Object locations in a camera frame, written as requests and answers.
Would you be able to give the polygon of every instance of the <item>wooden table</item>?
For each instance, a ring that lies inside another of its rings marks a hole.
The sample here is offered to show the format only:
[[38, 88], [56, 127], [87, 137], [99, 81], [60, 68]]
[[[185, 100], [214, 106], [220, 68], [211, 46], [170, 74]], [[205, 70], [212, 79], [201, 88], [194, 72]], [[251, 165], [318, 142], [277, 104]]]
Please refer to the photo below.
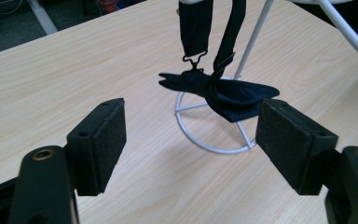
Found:
[[[231, 7], [215, 4], [201, 62], [208, 73]], [[226, 76], [234, 75], [262, 5], [248, 1]], [[149, 0], [0, 52], [0, 183], [18, 174], [27, 152], [64, 146], [98, 103], [124, 97], [128, 142], [105, 194], [78, 198], [82, 223], [326, 223], [326, 189], [296, 195], [259, 147], [222, 156], [181, 133], [177, 92], [158, 84], [158, 73], [191, 67], [181, 60], [176, 9], [177, 1]], [[358, 53], [299, 7], [274, 3], [241, 80], [278, 88], [278, 99], [340, 137], [337, 150], [358, 146]], [[209, 108], [183, 116], [208, 144], [242, 145], [236, 127]], [[253, 133], [256, 119], [243, 125]]]

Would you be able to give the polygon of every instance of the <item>black strap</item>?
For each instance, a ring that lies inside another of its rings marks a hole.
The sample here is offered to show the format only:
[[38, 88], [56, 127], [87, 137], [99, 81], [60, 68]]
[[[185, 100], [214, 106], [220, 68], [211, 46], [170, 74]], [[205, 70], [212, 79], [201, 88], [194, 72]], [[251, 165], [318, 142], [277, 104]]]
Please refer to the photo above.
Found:
[[213, 0], [191, 5], [179, 2], [180, 34], [186, 57], [208, 50], [212, 14]]
[[[220, 78], [226, 66], [233, 61], [235, 41], [245, 19], [245, 12], [246, 0], [232, 0], [227, 27], [213, 61], [213, 79]], [[203, 0], [192, 5], [179, 2], [179, 15], [185, 57], [207, 52], [212, 26], [213, 0]]]
[[215, 78], [220, 78], [227, 65], [234, 58], [234, 46], [240, 32], [246, 14], [246, 0], [232, 0], [231, 14], [229, 15], [225, 34], [220, 43], [219, 50], [213, 61], [213, 74]]

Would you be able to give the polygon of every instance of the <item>gray carpet floor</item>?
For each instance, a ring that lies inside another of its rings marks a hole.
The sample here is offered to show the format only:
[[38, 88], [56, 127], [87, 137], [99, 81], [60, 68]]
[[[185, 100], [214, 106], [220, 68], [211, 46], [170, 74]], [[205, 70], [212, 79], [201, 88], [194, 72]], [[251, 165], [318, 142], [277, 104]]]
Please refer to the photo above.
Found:
[[[83, 14], [81, 0], [39, 0], [59, 31], [82, 22], [100, 17], [100, 12], [93, 0], [87, 0], [88, 14]], [[45, 36], [36, 16], [26, 0], [12, 0], [0, 4], [0, 51], [10, 49], [23, 43]]]

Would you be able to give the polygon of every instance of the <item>metal clip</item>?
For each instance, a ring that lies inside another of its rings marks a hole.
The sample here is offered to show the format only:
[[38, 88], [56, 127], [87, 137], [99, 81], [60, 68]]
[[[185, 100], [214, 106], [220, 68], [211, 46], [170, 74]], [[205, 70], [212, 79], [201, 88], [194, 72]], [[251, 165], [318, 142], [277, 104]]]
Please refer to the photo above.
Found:
[[190, 58], [186, 58], [186, 56], [183, 56], [183, 59], [182, 59], [182, 60], [183, 60], [183, 62], [191, 62], [191, 65], [193, 66], [192, 70], [199, 70], [199, 69], [197, 68], [197, 65], [199, 64], [201, 57], [202, 57], [202, 56], [205, 56], [207, 53], [208, 53], [208, 50], [205, 50], [205, 52], [203, 52], [203, 53], [199, 56], [199, 58], [197, 59], [196, 62], [193, 62], [193, 60], [190, 59]]

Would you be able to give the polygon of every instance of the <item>black fabric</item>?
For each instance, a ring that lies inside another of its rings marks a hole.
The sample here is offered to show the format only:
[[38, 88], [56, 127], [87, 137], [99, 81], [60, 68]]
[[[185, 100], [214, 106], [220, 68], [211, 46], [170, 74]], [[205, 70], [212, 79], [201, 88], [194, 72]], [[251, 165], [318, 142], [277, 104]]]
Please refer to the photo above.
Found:
[[229, 122], [258, 115], [262, 99], [279, 95], [279, 91], [273, 87], [238, 80], [214, 79], [201, 69], [185, 71], [182, 75], [159, 75], [165, 78], [159, 82], [161, 86], [204, 97], [211, 109]]
[[213, 61], [213, 76], [220, 78], [224, 69], [234, 58], [234, 46], [246, 14], [246, 0], [233, 0], [231, 14], [228, 19], [217, 55]]
[[186, 57], [208, 49], [212, 15], [213, 0], [203, 0], [191, 5], [179, 2], [180, 34]]
[[[204, 4], [210, 11], [201, 10], [200, 4]], [[197, 63], [190, 60], [193, 69], [181, 75], [161, 73], [159, 75], [165, 79], [158, 83], [173, 91], [185, 91], [204, 97], [217, 114], [230, 122], [237, 122], [258, 115], [262, 99], [277, 96], [279, 91], [266, 85], [221, 79], [226, 66], [233, 60], [235, 41], [246, 12], [246, 0], [233, 0], [232, 4], [223, 39], [213, 61], [214, 72], [208, 76], [203, 73], [203, 69], [197, 68]], [[185, 56], [207, 52], [212, 7], [213, 0], [204, 0], [194, 5], [179, 3]]]

